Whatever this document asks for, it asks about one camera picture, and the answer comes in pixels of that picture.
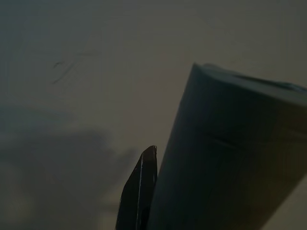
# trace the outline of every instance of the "white surface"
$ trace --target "white surface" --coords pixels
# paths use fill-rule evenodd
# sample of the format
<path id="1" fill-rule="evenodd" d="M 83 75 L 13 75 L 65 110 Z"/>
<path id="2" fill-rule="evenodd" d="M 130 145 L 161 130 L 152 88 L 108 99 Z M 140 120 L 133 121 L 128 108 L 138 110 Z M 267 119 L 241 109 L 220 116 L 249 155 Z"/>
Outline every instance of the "white surface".
<path id="1" fill-rule="evenodd" d="M 118 153 L 154 144 L 161 162 L 193 62 L 307 86 L 303 1 L 6 2 L 0 102 L 68 112 L 74 127 L 110 133 Z M 104 200 L 119 202 L 121 189 Z M 280 214 L 269 229 L 294 230 L 290 218 Z"/>

